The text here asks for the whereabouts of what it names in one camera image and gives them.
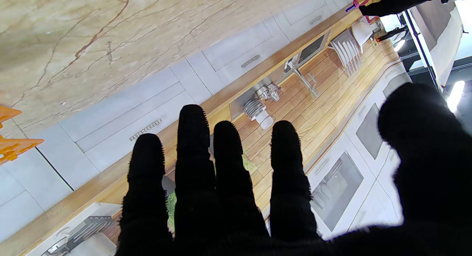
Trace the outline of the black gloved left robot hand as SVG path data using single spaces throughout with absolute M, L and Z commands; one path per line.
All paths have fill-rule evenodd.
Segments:
M 398 14 L 426 1 L 432 0 L 381 0 L 367 6 L 360 6 L 359 10 L 364 16 L 387 16 Z

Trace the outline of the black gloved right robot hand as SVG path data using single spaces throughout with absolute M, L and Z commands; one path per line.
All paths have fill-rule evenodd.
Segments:
M 164 152 L 155 134 L 135 142 L 123 199 L 118 256 L 470 256 L 472 139 L 433 88 L 405 83 L 380 109 L 378 129 L 400 158 L 394 174 L 403 223 L 372 225 L 329 240 L 317 233 L 299 136 L 273 125 L 270 231 L 255 204 L 235 126 L 214 128 L 204 110 L 179 114 L 175 234 L 167 227 Z

